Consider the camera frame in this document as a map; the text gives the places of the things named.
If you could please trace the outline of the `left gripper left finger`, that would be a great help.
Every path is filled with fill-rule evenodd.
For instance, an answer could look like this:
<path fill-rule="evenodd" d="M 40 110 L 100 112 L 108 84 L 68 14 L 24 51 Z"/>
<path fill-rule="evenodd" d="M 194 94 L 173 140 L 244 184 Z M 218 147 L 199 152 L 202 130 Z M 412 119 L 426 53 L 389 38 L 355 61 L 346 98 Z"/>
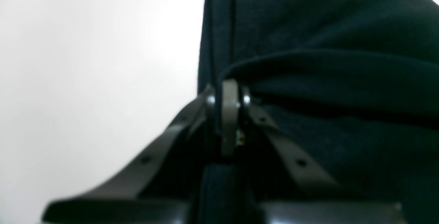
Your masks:
<path fill-rule="evenodd" d="M 203 126 L 212 86 L 116 175 L 76 197 L 51 202 L 44 224 L 189 224 L 203 168 Z"/>

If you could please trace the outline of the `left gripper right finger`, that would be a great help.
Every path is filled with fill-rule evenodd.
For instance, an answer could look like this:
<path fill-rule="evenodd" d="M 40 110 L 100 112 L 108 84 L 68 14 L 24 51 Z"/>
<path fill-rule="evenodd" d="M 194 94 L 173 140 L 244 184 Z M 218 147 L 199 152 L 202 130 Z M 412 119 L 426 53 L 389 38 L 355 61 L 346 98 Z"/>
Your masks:
<path fill-rule="evenodd" d="M 260 204 L 265 224 L 404 224 L 402 207 L 394 202 L 369 202 L 342 187 L 304 149 L 288 138 L 248 88 L 224 80 L 221 94 L 221 156 L 231 158 L 248 145 L 250 128 L 260 130 L 273 146 L 289 177 L 307 201 Z"/>

